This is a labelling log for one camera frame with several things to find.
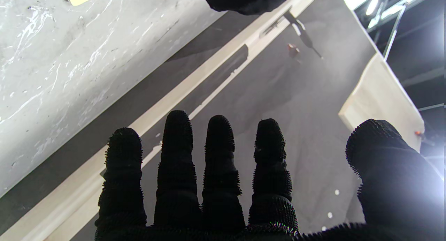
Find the finger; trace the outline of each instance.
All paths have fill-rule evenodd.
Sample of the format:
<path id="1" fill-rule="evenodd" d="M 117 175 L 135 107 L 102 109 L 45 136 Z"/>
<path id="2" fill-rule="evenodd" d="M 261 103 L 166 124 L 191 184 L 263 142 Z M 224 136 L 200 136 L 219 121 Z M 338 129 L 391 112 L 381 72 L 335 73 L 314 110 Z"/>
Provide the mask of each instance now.
<path id="1" fill-rule="evenodd" d="M 350 136 L 347 161 L 362 178 L 368 224 L 444 235 L 444 182 L 389 122 L 368 120 Z"/>
<path id="2" fill-rule="evenodd" d="M 228 120 L 222 115 L 212 117 L 207 127 L 202 192 L 205 230 L 238 232 L 245 227 L 234 149 L 234 134 Z"/>
<path id="3" fill-rule="evenodd" d="M 172 111 L 164 127 L 154 225 L 199 228 L 201 211 L 192 162 L 192 127 L 184 111 Z"/>
<path id="4" fill-rule="evenodd" d="M 252 206 L 249 224 L 270 222 L 297 231 L 298 224 L 291 204 L 291 177 L 286 170 L 285 140 L 273 119 L 259 122 L 255 139 Z"/>
<path id="5" fill-rule="evenodd" d="M 118 228 L 147 223 L 140 186 L 142 149 L 138 134 L 131 128 L 118 129 L 108 146 L 99 219 L 95 222 L 96 240 Z"/>

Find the gray surface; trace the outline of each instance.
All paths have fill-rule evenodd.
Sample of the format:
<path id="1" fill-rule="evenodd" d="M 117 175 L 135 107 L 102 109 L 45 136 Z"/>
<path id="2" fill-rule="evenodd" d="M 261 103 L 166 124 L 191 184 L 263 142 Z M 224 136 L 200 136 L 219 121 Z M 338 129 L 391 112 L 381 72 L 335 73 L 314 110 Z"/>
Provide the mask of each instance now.
<path id="1" fill-rule="evenodd" d="M 0 198 L 0 234 L 101 149 L 116 128 L 130 125 L 255 19 L 223 15 L 22 179 Z M 147 59 L 129 71 L 144 70 Z"/>
<path id="2" fill-rule="evenodd" d="M 207 122 L 215 114 L 226 116 L 236 138 L 236 166 L 244 192 L 240 201 L 247 216 L 257 123 L 269 117 L 276 119 L 287 140 L 299 228 L 308 233 L 322 226 L 363 220 L 355 198 L 360 181 L 344 154 L 350 131 L 337 114 L 376 52 L 343 0 L 316 0 L 298 18 L 324 60 L 305 47 L 294 29 L 288 27 L 192 120 L 193 155 L 200 194 Z M 301 50 L 301 64 L 288 56 L 288 43 Z M 239 53 L 243 58 L 245 52 Z M 212 74 L 175 109 L 190 113 L 229 73 Z M 158 144 L 156 134 L 162 133 L 164 120 L 142 136 L 146 153 Z M 153 222 L 159 160 L 158 154 L 143 168 L 141 185 L 148 224 Z M 91 240 L 94 219 L 73 240 Z"/>
<path id="3" fill-rule="evenodd" d="M 0 0 L 0 197 L 221 15 L 204 0 Z"/>

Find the metal rod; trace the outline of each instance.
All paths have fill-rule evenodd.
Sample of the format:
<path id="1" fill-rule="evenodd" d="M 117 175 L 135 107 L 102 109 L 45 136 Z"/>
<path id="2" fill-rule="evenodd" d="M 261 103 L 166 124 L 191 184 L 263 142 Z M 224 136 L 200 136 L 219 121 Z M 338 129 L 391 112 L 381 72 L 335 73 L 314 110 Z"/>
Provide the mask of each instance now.
<path id="1" fill-rule="evenodd" d="M 440 104 L 436 104 L 436 105 L 432 105 L 432 106 L 425 106 L 425 107 L 419 108 L 418 110 L 419 111 L 425 111 L 425 110 L 428 110 L 428 109 L 433 109 L 433 108 L 437 108 L 437 107 L 444 107 L 444 106 L 445 106 L 444 103 L 440 103 Z"/>
<path id="2" fill-rule="evenodd" d="M 392 48 L 393 41 L 395 40 L 395 36 L 397 35 L 398 26 L 400 25 L 401 17 L 403 17 L 404 11 L 406 10 L 406 4 L 403 5 L 400 13 L 398 14 L 397 20 L 395 21 L 395 25 L 393 25 L 392 33 L 390 34 L 390 38 L 387 41 L 386 48 L 384 49 L 384 60 L 387 61 L 389 57 L 390 49 Z"/>

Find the white panel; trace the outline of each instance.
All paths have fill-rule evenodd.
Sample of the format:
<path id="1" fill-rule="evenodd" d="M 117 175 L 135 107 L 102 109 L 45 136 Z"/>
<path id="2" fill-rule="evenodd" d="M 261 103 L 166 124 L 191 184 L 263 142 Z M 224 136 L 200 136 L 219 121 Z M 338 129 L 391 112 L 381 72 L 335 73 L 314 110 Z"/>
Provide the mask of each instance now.
<path id="1" fill-rule="evenodd" d="M 368 119 L 391 123 L 413 149 L 420 151 L 424 122 L 392 70 L 377 53 L 366 66 L 358 85 L 344 103 L 339 117 L 354 130 Z"/>

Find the ceiling light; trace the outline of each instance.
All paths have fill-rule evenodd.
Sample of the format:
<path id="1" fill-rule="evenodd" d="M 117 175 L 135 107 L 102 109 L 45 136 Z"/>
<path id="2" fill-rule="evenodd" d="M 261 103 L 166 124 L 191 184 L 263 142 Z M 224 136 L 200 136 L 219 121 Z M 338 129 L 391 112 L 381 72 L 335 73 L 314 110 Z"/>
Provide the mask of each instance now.
<path id="1" fill-rule="evenodd" d="M 371 0 L 370 4 L 368 5 L 367 11 L 365 12 L 366 15 L 370 15 L 373 13 L 373 11 L 376 9 L 376 6 L 378 5 L 378 0 Z"/>

